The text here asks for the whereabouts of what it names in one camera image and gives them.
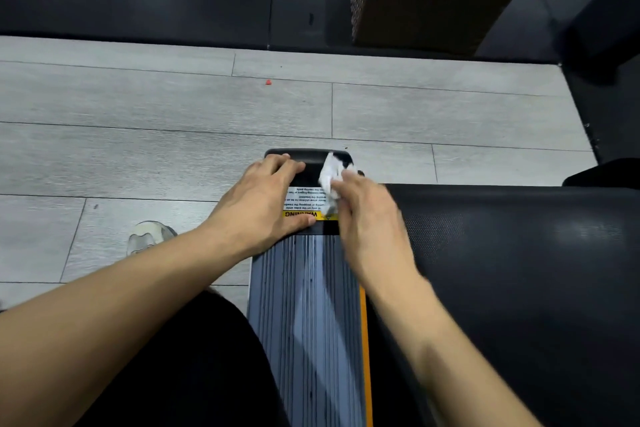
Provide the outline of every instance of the gray wood-look floor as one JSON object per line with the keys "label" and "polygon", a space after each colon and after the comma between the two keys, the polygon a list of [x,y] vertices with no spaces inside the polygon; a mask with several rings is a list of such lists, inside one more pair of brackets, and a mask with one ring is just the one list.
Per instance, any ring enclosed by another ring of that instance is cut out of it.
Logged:
{"label": "gray wood-look floor", "polygon": [[[270,147],[389,183],[596,163],[556,66],[0,37],[0,308],[122,258],[140,221],[196,227]],[[249,269],[214,284],[243,311]]]}

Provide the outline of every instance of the hand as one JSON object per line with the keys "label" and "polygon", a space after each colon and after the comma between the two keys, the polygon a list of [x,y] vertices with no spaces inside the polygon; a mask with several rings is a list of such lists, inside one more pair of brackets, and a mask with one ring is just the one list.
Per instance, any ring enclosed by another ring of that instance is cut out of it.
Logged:
{"label": "hand", "polygon": [[216,234],[221,243],[237,246],[240,261],[313,225],[316,218],[310,214],[282,215],[287,188],[304,169],[304,162],[292,160],[288,154],[272,154],[254,162],[199,229]]}
{"label": "hand", "polygon": [[369,294],[396,294],[406,281],[422,281],[402,214],[386,187],[352,171],[332,181],[340,239],[351,269]]}

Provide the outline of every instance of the shoe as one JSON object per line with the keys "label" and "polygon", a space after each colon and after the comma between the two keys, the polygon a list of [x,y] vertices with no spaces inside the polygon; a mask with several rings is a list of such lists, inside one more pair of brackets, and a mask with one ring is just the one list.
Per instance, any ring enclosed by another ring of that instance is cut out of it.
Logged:
{"label": "shoe", "polygon": [[138,223],[129,236],[127,243],[127,256],[140,253],[153,245],[170,240],[178,234],[170,227],[159,221],[143,221]]}

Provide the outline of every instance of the black pants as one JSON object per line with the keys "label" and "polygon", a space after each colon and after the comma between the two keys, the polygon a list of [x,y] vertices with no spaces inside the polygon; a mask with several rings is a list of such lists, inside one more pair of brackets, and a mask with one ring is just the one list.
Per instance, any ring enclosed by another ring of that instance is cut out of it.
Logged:
{"label": "black pants", "polygon": [[285,419],[248,321],[204,292],[167,321],[76,426],[285,426]]}

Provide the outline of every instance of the left hand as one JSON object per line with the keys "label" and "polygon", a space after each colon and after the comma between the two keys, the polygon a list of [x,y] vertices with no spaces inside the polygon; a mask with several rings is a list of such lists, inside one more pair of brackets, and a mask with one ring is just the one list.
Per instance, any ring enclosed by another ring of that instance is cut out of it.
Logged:
{"label": "left hand", "polygon": [[287,188],[304,169],[304,162],[292,160],[288,154],[271,154],[254,162],[199,229],[211,231],[218,241],[237,248],[239,260],[244,260],[313,225],[316,218],[310,214],[282,215]]}

